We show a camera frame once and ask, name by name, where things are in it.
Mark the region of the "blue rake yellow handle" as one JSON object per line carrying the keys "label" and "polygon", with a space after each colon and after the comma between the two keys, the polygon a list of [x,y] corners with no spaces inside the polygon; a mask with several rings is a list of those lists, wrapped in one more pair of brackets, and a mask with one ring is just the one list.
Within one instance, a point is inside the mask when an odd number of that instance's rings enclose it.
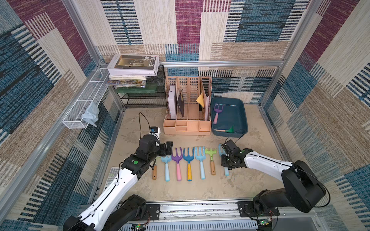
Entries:
{"label": "blue rake yellow handle", "polygon": [[188,182],[192,181],[192,170],[191,170],[191,161],[194,160],[194,152],[190,151],[190,148],[188,147],[183,151],[183,159],[188,163]]}

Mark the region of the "purple shovel pink handle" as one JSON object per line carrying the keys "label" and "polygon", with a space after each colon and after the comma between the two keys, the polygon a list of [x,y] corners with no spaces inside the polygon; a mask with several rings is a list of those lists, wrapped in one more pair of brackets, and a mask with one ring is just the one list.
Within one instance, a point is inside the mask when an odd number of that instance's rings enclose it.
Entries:
{"label": "purple shovel pink handle", "polygon": [[219,114],[222,113],[223,111],[223,107],[224,105],[223,104],[215,104],[214,105],[214,112],[216,113],[215,117],[214,117],[214,121],[213,121],[213,124],[216,125],[217,122],[218,122],[218,117],[219,117]]}

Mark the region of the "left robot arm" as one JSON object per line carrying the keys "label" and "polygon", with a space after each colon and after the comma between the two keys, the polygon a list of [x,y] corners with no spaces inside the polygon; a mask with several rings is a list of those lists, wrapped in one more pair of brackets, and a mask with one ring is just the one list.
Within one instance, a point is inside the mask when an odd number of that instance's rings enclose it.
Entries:
{"label": "left robot arm", "polygon": [[119,172],[103,193],[78,217],[70,216],[64,223],[65,231],[117,231],[134,218],[146,214],[146,200],[130,196],[122,205],[117,205],[123,196],[149,170],[157,157],[170,157],[173,143],[160,143],[156,133],[144,135],[139,140],[136,152],[119,164]]}

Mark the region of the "light blue claw rake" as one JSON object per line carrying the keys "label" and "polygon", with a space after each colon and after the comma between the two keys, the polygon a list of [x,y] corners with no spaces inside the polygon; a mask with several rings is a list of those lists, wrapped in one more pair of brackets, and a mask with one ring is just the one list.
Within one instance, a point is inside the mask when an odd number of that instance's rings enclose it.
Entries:
{"label": "light blue claw rake", "polygon": [[165,181],[170,181],[169,162],[172,160],[172,156],[161,157],[161,161],[165,164]]}

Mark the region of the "green trowel wooden handle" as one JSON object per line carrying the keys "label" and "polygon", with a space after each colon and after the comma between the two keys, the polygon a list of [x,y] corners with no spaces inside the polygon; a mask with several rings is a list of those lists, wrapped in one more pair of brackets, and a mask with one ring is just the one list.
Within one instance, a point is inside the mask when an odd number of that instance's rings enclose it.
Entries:
{"label": "green trowel wooden handle", "polygon": [[210,166],[211,166],[211,174],[214,176],[215,175],[215,164],[214,164],[214,155],[217,154],[216,149],[205,149],[205,154],[210,156]]}

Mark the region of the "light blue fork rake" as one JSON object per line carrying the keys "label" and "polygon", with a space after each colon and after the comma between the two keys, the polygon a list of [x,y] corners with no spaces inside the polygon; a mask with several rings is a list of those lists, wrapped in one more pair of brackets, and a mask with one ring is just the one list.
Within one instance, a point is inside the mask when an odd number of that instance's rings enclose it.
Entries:
{"label": "light blue fork rake", "polygon": [[195,158],[199,161],[200,164],[200,178],[202,180],[205,180],[205,169],[204,169],[204,164],[203,161],[206,159],[206,156],[203,152],[203,147],[194,147],[194,152],[195,152]]}

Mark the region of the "dark green rake wooden handle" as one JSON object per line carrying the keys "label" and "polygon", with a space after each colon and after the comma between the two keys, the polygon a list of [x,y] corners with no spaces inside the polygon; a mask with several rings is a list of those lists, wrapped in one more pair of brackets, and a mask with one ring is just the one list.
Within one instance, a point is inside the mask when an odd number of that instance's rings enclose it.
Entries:
{"label": "dark green rake wooden handle", "polygon": [[225,132],[225,133],[234,133],[234,126],[232,126],[231,128],[229,129],[215,129],[216,132]]}

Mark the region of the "purple rake pink handle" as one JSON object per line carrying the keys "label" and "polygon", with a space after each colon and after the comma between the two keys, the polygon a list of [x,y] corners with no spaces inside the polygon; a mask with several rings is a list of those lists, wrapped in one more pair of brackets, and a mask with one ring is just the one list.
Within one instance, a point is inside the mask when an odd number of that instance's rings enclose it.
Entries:
{"label": "purple rake pink handle", "polygon": [[178,149],[175,148],[175,154],[172,155],[172,160],[176,162],[176,177],[178,182],[182,180],[180,161],[183,159],[183,149],[180,147],[179,150],[180,154],[178,154]]}

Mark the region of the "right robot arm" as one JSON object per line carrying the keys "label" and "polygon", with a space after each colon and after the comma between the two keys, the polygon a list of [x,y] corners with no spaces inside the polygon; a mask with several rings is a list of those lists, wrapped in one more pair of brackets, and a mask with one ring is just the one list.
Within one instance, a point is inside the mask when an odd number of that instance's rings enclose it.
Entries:
{"label": "right robot arm", "polygon": [[240,149],[232,140],[221,145],[225,155],[221,165],[228,170],[250,168],[263,172],[281,181],[281,189],[263,190],[253,198],[246,211],[252,216],[262,216],[279,207],[294,207],[308,213],[326,195],[326,187],[317,179],[303,161],[286,162],[264,155],[252,149]]}

